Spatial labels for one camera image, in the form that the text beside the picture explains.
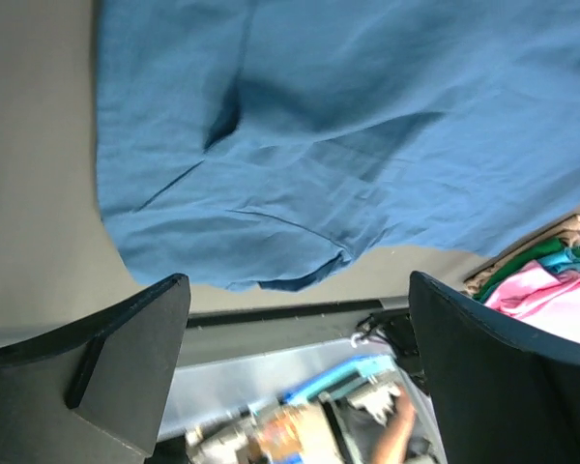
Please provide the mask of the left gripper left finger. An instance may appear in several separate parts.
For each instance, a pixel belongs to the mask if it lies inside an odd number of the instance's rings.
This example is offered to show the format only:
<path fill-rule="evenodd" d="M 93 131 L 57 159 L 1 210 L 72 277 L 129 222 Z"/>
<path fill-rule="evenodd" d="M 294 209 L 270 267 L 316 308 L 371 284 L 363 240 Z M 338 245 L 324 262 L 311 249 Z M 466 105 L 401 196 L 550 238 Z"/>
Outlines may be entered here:
<path fill-rule="evenodd" d="M 189 316 L 185 275 L 0 348 L 0 463 L 142 463 Z"/>

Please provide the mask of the person's forearm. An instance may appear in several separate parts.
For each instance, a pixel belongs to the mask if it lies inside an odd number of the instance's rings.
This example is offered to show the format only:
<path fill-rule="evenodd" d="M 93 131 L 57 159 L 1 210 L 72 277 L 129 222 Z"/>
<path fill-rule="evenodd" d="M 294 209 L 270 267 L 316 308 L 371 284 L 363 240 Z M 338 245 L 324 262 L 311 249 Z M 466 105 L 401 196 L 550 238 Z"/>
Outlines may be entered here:
<path fill-rule="evenodd" d="M 394 401 L 395 415 L 378 440 L 371 455 L 372 464 L 402 464 L 416 421 L 415 406 L 401 386 Z"/>

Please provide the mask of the blue t shirt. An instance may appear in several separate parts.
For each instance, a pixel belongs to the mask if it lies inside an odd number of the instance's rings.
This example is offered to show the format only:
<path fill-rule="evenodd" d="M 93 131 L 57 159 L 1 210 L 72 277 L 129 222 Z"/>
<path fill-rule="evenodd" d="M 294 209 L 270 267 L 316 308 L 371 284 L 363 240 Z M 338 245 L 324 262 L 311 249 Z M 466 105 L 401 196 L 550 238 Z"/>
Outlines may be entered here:
<path fill-rule="evenodd" d="M 142 284 L 494 256 L 580 203 L 580 1 L 105 1 L 97 46 L 101 218 Z"/>

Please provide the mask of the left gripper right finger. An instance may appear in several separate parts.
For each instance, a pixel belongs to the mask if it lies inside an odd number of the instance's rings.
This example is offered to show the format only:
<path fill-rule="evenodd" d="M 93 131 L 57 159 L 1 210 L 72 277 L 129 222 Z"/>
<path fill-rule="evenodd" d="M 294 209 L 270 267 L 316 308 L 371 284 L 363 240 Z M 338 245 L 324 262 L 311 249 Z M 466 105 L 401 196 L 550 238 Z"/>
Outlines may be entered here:
<path fill-rule="evenodd" d="M 580 463 L 580 343 L 412 272 L 409 306 L 450 463 Z"/>

